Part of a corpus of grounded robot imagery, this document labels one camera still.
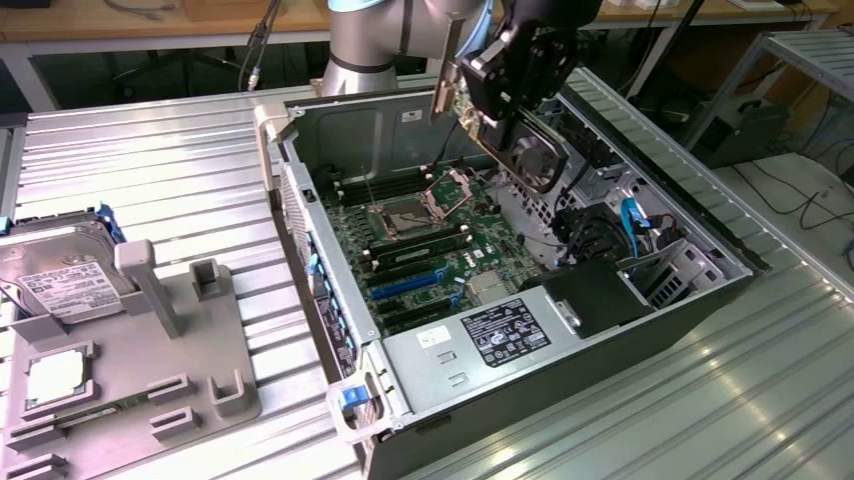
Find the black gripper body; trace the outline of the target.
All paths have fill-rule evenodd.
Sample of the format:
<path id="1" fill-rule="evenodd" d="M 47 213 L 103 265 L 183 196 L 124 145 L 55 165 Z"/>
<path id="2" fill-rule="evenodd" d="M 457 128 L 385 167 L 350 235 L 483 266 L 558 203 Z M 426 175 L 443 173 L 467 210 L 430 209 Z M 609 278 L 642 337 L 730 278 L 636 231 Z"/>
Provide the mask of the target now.
<path id="1" fill-rule="evenodd" d="M 519 0 L 502 1 L 503 18 L 495 34 L 507 44 L 527 42 L 529 38 L 554 35 L 558 38 L 577 36 L 578 30 L 598 16 L 597 0 Z"/>

